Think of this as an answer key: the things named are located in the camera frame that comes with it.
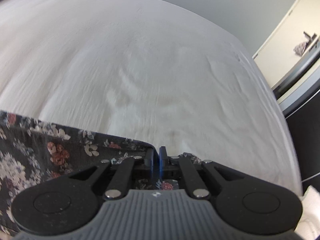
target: mattress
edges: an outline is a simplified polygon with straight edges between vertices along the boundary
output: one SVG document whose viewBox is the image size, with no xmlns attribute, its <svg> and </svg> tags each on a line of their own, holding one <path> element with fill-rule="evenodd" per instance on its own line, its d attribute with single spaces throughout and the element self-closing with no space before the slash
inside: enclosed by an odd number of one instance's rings
<svg viewBox="0 0 320 240">
<path fill-rule="evenodd" d="M 161 0 L 0 2 L 0 109 L 193 153 L 301 194 L 286 122 L 246 49 Z"/>
</svg>

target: hanging item on door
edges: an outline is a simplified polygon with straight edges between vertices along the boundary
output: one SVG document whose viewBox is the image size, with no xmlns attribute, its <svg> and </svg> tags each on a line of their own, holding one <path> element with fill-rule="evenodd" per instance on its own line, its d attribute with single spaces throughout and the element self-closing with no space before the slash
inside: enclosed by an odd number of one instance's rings
<svg viewBox="0 0 320 240">
<path fill-rule="evenodd" d="M 293 51 L 300 57 L 302 57 L 303 53 L 306 51 L 306 49 L 311 45 L 311 43 L 317 37 L 317 34 L 315 34 L 315 33 L 312 35 L 312 37 L 306 32 L 303 32 L 303 34 L 306 36 L 308 41 L 304 41 L 304 42 L 299 43 L 293 49 Z"/>
</svg>

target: black object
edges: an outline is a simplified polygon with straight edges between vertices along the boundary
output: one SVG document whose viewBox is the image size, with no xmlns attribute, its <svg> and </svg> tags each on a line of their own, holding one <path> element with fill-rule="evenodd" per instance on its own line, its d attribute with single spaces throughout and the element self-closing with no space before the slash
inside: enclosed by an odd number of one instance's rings
<svg viewBox="0 0 320 240">
<path fill-rule="evenodd" d="M 77 231 L 99 214 L 109 218 L 105 213 L 97 214 L 101 206 L 109 210 L 116 206 L 120 208 L 119 205 L 123 205 L 120 210 L 124 210 L 124 206 L 130 209 L 122 211 L 122 214 L 128 213 L 131 218 L 148 214 L 150 219 L 152 212 L 155 216 L 167 214 L 172 218 L 177 213 L 175 211 L 169 215 L 171 211 L 167 208 L 176 210 L 179 206 L 186 216 L 182 217 L 182 223 L 185 219 L 191 219 L 192 213 L 199 216 L 194 213 L 195 205 L 202 208 L 209 206 L 227 224 L 251 235 L 278 235 L 295 229 L 299 222 L 301 202 L 291 191 L 210 160 L 193 164 L 190 158 L 185 157 L 188 154 L 168 157 L 165 147 L 160 149 L 160 180 L 176 180 L 179 188 L 193 199 L 192 202 L 185 193 L 183 197 L 181 190 L 171 191 L 172 195 L 159 191 L 146 193 L 146 190 L 139 194 L 139 191 L 130 190 L 136 179 L 154 180 L 153 171 L 159 166 L 159 163 L 153 163 L 154 154 L 151 148 L 145 159 L 131 157 L 118 165 L 111 165 L 104 160 L 83 171 L 29 188 L 13 201 L 12 215 L 23 231 L 38 236 L 57 236 Z M 157 198 L 162 195 L 165 202 Z M 132 205 L 145 210 L 134 212 L 136 207 Z M 200 213 L 209 216 L 208 223 L 212 221 L 210 209 L 208 213 Z"/>
</svg>

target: wrinkled sheet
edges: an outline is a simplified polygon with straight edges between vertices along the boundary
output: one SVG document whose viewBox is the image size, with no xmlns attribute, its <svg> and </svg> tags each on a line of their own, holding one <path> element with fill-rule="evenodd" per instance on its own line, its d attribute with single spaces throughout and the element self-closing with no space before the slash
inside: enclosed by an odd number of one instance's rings
<svg viewBox="0 0 320 240">
<path fill-rule="evenodd" d="M 161 0 L 0 2 L 0 109 L 302 192 L 286 122 L 246 49 Z"/>
</svg>

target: white bed sheet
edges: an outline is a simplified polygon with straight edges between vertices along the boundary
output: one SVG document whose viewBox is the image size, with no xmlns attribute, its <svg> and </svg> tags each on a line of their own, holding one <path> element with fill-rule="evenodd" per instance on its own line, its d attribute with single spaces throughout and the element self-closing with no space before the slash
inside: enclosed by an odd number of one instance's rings
<svg viewBox="0 0 320 240">
<path fill-rule="evenodd" d="M 301 194 L 284 117 L 246 49 L 164 1 L 0 2 L 0 109 L 190 152 Z"/>
</svg>

